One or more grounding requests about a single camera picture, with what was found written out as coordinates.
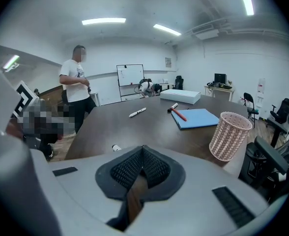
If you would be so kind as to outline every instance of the red marker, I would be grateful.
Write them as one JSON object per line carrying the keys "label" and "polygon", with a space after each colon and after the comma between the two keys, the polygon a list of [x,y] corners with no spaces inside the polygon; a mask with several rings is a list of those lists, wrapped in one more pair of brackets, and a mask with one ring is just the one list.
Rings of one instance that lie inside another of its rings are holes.
{"label": "red marker", "polygon": [[177,114],[179,117],[181,117],[184,121],[187,121],[187,119],[185,118],[185,116],[183,116],[180,112],[178,112],[177,110],[175,110],[174,108],[171,108],[172,111],[175,112],[175,114]]}

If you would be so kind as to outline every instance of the computer monitor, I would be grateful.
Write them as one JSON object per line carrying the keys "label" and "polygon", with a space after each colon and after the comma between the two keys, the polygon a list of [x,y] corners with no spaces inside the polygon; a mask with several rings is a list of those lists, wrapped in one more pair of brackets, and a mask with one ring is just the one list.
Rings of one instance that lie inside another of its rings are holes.
{"label": "computer monitor", "polygon": [[222,73],[215,73],[214,74],[214,83],[227,83],[227,75]]}

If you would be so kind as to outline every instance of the black vent grille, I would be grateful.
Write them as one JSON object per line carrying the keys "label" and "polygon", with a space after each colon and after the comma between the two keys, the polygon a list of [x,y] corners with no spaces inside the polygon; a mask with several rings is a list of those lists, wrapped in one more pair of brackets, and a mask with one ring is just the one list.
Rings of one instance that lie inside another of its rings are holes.
{"label": "black vent grille", "polygon": [[62,175],[65,175],[65,174],[69,174],[69,173],[72,173],[72,172],[75,172],[77,171],[78,169],[76,167],[68,167],[68,168],[64,168],[64,169],[60,169],[60,170],[54,170],[53,171],[53,174],[58,177],[58,176],[62,176]]}
{"label": "black vent grille", "polygon": [[212,192],[239,228],[255,218],[227,187],[220,187],[212,190]]}

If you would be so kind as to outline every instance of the air conditioner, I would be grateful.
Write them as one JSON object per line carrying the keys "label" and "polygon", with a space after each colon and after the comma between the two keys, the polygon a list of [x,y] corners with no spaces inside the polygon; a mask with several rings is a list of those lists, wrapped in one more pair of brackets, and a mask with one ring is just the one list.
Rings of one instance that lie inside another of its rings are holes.
{"label": "air conditioner", "polygon": [[201,40],[204,40],[208,38],[217,37],[218,33],[219,33],[218,29],[212,29],[201,33],[196,33],[195,36]]}

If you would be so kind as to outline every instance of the blue folder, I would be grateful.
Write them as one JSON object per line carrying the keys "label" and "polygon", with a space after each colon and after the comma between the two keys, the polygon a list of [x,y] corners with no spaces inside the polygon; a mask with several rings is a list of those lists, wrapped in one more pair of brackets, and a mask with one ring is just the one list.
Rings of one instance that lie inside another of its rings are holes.
{"label": "blue folder", "polygon": [[178,112],[187,119],[187,121],[184,121],[172,111],[172,115],[180,129],[214,126],[219,123],[219,118],[208,112],[207,109],[178,110]]}

